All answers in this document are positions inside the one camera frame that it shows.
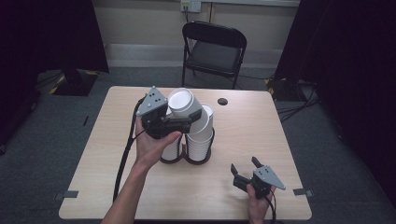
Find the wooden table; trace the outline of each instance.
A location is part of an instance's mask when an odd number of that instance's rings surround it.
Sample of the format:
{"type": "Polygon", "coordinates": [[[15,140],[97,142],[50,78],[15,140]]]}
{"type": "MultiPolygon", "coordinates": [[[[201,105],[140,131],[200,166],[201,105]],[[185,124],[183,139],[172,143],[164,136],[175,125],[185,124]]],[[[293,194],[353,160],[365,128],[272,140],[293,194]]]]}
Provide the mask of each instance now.
{"type": "MultiPolygon", "coordinates": [[[[159,88],[164,96],[174,89],[159,88]]],[[[246,220],[248,195],[233,186],[230,167],[252,177],[251,157],[270,165],[286,190],[276,190],[277,219],[309,219],[306,197],[295,196],[301,189],[289,145],[271,95],[266,91],[224,91],[191,89],[201,104],[214,110],[216,137],[210,160],[192,165],[185,160],[174,164],[158,162],[148,173],[137,208],[136,219],[159,220],[246,220]],[[226,98],[227,105],[218,99],[226,98]]],[[[59,215],[65,219],[103,218],[112,196],[122,152],[128,138],[134,107],[149,88],[112,87],[92,129],[68,190],[77,198],[65,198],[59,215]]],[[[135,159],[132,146],[125,178],[135,159]]]]}

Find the wall outlet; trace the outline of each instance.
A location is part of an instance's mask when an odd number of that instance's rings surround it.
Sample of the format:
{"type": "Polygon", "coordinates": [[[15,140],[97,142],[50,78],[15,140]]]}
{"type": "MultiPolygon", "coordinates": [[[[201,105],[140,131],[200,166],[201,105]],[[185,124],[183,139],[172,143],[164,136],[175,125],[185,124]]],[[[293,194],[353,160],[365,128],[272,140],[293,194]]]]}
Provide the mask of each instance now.
{"type": "Polygon", "coordinates": [[[189,12],[201,12],[201,1],[181,0],[180,11],[184,12],[185,9],[187,9],[189,12]]]}

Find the chair seat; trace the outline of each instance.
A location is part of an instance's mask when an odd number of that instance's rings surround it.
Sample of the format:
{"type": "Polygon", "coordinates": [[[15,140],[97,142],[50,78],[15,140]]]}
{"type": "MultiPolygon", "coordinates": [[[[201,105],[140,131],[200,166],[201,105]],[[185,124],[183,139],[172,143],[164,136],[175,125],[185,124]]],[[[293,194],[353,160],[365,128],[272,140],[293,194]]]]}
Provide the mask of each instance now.
{"type": "Polygon", "coordinates": [[[186,63],[188,67],[202,67],[204,70],[229,73],[229,77],[233,77],[240,55],[241,49],[197,41],[186,63]]]}

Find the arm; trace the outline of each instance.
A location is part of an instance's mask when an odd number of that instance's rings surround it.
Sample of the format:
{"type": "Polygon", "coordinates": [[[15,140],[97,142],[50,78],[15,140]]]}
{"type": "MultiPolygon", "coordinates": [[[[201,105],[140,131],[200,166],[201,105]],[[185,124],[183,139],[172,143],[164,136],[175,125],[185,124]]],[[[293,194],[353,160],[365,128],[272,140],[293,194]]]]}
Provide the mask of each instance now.
{"type": "MultiPolygon", "coordinates": [[[[273,193],[270,192],[267,197],[271,201],[273,198],[273,193]]],[[[263,224],[265,214],[267,213],[268,207],[270,206],[265,199],[256,199],[256,191],[254,188],[248,184],[247,185],[247,195],[248,195],[248,221],[250,224],[263,224]]]]}
{"type": "MultiPolygon", "coordinates": [[[[136,118],[135,133],[141,133],[142,120],[136,118]]],[[[111,205],[102,223],[134,223],[137,204],[145,185],[149,169],[157,163],[166,146],[181,136],[180,132],[169,133],[163,139],[153,139],[142,133],[136,138],[136,160],[116,201],[111,205]]]]}

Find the gray carpet floor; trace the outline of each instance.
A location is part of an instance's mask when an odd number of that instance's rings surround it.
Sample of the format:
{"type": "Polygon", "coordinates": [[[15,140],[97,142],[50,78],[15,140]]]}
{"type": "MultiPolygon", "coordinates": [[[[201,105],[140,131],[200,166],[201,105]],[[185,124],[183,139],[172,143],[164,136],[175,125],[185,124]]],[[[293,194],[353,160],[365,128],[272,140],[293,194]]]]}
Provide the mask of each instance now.
{"type": "MultiPolygon", "coordinates": [[[[243,68],[240,89],[266,91],[262,79],[274,69],[243,68]]],[[[56,75],[51,71],[40,79],[56,75]]],[[[189,88],[229,89],[223,77],[188,75],[189,88]]],[[[49,94],[53,82],[40,84],[42,95],[32,112],[7,143],[0,157],[0,223],[99,223],[100,220],[61,220],[61,201],[90,136],[107,90],[112,86],[178,88],[180,67],[110,68],[101,74],[87,97],[49,94]]],[[[303,87],[308,96],[310,87],[303,87]]],[[[300,106],[276,102],[276,108],[300,106]]],[[[282,123],[300,178],[306,189],[312,218],[284,223],[396,223],[396,211],[360,158],[345,145],[334,121],[321,104],[301,110],[282,123]]]]}

